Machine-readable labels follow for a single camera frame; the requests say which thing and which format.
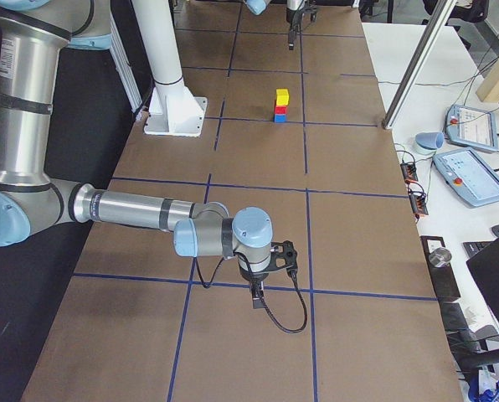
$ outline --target metal pole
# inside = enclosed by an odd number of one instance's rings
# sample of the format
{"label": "metal pole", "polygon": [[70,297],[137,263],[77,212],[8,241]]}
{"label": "metal pole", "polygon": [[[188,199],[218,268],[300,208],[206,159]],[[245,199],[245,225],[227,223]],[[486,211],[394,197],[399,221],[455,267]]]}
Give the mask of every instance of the metal pole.
{"label": "metal pole", "polygon": [[391,106],[383,119],[382,125],[384,128],[389,129],[393,126],[400,109],[402,109],[402,106],[404,105],[409,90],[411,90],[412,85],[415,83],[417,75],[428,58],[430,51],[434,47],[435,41],[440,35],[441,29],[445,26],[447,20],[449,19],[450,13],[452,12],[455,4],[456,0],[439,0],[437,2],[432,18],[424,30],[423,36],[417,45],[414,56],[409,62],[402,82],[400,82],[397,93],[395,94],[393,101],[391,102]]}

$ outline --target label sticker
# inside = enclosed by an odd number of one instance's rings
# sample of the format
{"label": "label sticker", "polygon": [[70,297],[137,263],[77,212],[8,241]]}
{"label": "label sticker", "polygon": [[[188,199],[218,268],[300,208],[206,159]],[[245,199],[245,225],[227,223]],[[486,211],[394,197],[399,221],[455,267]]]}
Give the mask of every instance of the label sticker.
{"label": "label sticker", "polygon": [[2,39],[0,47],[0,76],[3,78],[13,78],[15,73],[15,41]]}

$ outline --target keyboard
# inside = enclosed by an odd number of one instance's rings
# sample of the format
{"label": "keyboard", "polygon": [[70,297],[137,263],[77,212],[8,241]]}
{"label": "keyboard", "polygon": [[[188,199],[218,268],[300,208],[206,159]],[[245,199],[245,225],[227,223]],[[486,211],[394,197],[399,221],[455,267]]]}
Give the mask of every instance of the keyboard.
{"label": "keyboard", "polygon": [[493,243],[492,241],[466,241],[463,243],[464,248],[466,249],[467,255],[471,258],[476,253],[485,249],[488,245]]}

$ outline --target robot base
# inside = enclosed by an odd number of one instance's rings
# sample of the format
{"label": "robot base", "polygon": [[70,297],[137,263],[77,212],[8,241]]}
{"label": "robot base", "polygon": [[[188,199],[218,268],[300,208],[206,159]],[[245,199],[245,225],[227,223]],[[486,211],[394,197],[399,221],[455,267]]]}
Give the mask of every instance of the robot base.
{"label": "robot base", "polygon": [[162,113],[157,88],[154,89],[149,107],[150,116],[144,128],[146,134],[182,137],[201,135],[208,100],[193,96],[186,87],[184,89],[185,94],[182,100],[172,100],[167,96],[167,113]]}

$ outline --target gray floor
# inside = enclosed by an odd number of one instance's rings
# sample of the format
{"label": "gray floor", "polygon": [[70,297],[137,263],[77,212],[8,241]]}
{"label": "gray floor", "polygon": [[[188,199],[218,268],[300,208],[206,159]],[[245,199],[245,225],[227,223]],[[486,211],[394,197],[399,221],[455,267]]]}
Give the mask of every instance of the gray floor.
{"label": "gray floor", "polygon": [[[363,21],[385,23],[387,21],[387,6],[387,0],[379,0],[374,5],[373,16],[367,16]],[[421,24],[423,19],[428,18],[429,14],[424,10],[422,0],[395,0],[393,23]],[[486,53],[490,48],[490,44],[482,37],[475,24],[466,23],[459,19],[451,19],[450,24],[461,26],[459,34],[462,38],[471,42],[469,53],[473,60],[475,60],[476,65],[479,66],[479,70],[484,69],[488,63],[497,57],[497,54],[492,49]],[[489,72],[489,68],[482,71],[484,76],[486,76],[487,72]]]}

